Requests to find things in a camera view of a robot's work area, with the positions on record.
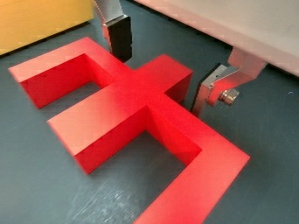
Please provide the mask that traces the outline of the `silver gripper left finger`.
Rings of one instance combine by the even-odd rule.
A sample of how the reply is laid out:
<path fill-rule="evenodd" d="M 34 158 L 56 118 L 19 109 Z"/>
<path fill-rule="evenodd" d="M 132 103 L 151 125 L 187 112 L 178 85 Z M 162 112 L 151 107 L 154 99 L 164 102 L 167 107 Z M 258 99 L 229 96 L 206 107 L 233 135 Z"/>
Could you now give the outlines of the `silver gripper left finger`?
<path fill-rule="evenodd" d="M 127 62 L 132 57 L 131 17 L 124 14 L 119 0 L 92 1 L 110 52 L 122 62 Z"/>

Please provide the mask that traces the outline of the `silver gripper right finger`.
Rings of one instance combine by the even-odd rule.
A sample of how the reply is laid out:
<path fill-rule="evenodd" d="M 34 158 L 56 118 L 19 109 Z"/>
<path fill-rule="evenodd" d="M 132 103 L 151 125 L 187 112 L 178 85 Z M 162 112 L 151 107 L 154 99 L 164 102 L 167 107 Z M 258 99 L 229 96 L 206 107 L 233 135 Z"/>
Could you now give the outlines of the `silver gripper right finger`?
<path fill-rule="evenodd" d="M 229 66 L 218 64 L 198 86 L 191 112 L 198 116 L 207 104 L 218 101 L 229 105 L 237 100 L 237 87 L 253 81 L 267 63 L 251 53 L 234 48 L 229 56 Z"/>

